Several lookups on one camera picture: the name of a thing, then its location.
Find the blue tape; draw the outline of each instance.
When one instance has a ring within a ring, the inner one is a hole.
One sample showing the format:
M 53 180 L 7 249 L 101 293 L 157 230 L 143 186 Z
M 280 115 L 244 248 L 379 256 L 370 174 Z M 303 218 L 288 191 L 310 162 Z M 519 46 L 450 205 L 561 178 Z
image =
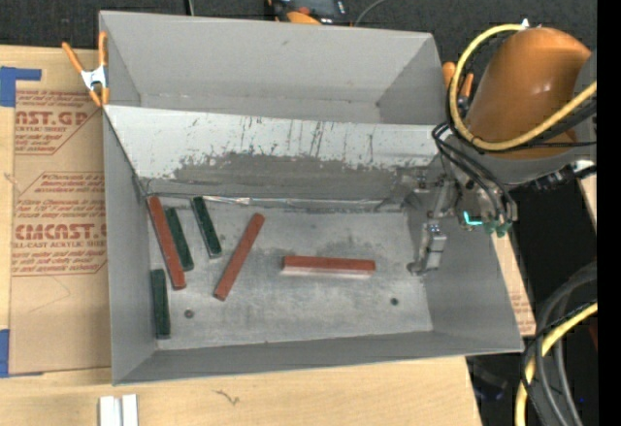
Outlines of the blue tape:
M 0 377 L 9 375 L 9 330 L 0 330 Z
M 17 81 L 40 81 L 41 69 L 18 69 L 0 67 L 0 107 L 16 105 Z

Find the wooden block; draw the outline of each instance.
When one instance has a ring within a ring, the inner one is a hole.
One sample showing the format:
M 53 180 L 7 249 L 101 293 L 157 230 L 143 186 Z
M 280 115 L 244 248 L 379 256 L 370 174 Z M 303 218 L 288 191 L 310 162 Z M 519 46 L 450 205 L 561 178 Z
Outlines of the wooden block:
M 248 256 L 248 253 L 250 252 L 256 237 L 259 235 L 259 231 L 261 230 L 264 222 L 265 217 L 260 213 L 256 213 L 252 216 L 252 219 L 245 229 L 242 239 L 235 249 L 235 252 L 233 252 L 231 260 L 229 260 L 229 263 L 224 270 L 224 274 L 222 275 L 222 278 L 213 293 L 213 296 L 216 299 L 224 302 L 226 297 L 228 297 L 231 288 L 233 288 L 233 283 L 235 282 L 235 279 L 237 279 L 237 276 L 244 265 L 245 258 Z
M 375 260 L 287 255 L 282 260 L 282 271 L 285 274 L 329 274 L 367 277 L 376 271 L 376 262 Z
M 159 198 L 156 196 L 150 196 L 147 198 L 148 212 L 153 222 L 153 228 L 155 229 L 155 235 L 159 242 L 162 255 L 164 256 L 164 262 L 168 269 L 168 274 L 171 278 L 171 284 L 176 290 L 185 288 L 185 273 L 183 272 L 183 266 L 177 253 L 177 247 L 175 246 L 175 239 L 168 227 L 168 221 L 166 220 L 166 214 Z

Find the green led light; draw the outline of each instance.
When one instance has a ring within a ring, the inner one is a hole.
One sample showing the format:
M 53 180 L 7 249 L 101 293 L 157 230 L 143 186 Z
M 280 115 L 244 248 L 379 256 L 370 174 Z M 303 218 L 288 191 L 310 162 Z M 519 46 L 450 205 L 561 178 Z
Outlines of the green led light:
M 464 211 L 464 220 L 469 226 L 480 226 L 483 224 L 482 220 L 471 220 L 470 215 L 466 211 Z

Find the cardboard box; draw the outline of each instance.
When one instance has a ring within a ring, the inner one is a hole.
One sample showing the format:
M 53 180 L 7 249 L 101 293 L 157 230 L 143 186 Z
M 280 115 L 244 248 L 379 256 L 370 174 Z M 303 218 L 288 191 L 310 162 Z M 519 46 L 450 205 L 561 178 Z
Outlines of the cardboard box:
M 521 350 L 485 233 L 449 217 L 440 268 L 409 269 L 441 193 L 430 133 L 444 89 L 430 34 L 113 12 L 100 27 L 115 383 Z M 187 286 L 169 284 L 169 340 L 155 338 L 149 272 L 165 264 L 150 195 L 179 211 L 195 257 Z M 212 291 L 254 213 L 265 225 L 221 302 Z M 284 279 L 285 254 L 377 269 Z

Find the green rectangular block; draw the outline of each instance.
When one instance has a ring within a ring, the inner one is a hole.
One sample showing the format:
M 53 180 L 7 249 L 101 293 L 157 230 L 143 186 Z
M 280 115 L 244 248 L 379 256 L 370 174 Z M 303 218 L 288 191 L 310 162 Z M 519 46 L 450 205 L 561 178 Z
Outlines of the green rectangular block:
M 205 205 L 203 197 L 194 197 L 192 199 L 192 210 L 194 211 L 194 215 L 196 215 L 196 220 L 198 221 L 198 225 L 201 230 L 201 234 L 203 235 L 203 240 L 205 240 L 205 245 L 210 257 L 217 257 L 221 255 L 222 246 L 220 245 L 220 240 L 215 233 L 212 218 L 207 211 L 207 206 Z
M 181 227 L 181 222 L 179 221 L 179 215 L 177 214 L 177 210 L 171 207 L 169 209 L 166 209 L 164 211 L 164 214 L 166 215 L 168 227 L 171 230 L 173 240 L 175 241 L 175 246 L 177 247 L 177 253 L 179 254 L 181 266 L 183 267 L 184 271 L 191 271 L 192 269 L 194 269 L 194 260 L 192 259 L 192 253 L 190 252 L 190 248 L 187 245 L 187 240 L 185 239 L 185 235 L 183 234 L 183 228 Z
M 169 339 L 171 338 L 171 315 L 168 307 L 166 273 L 163 269 L 151 271 L 151 296 L 155 317 L 155 338 Z

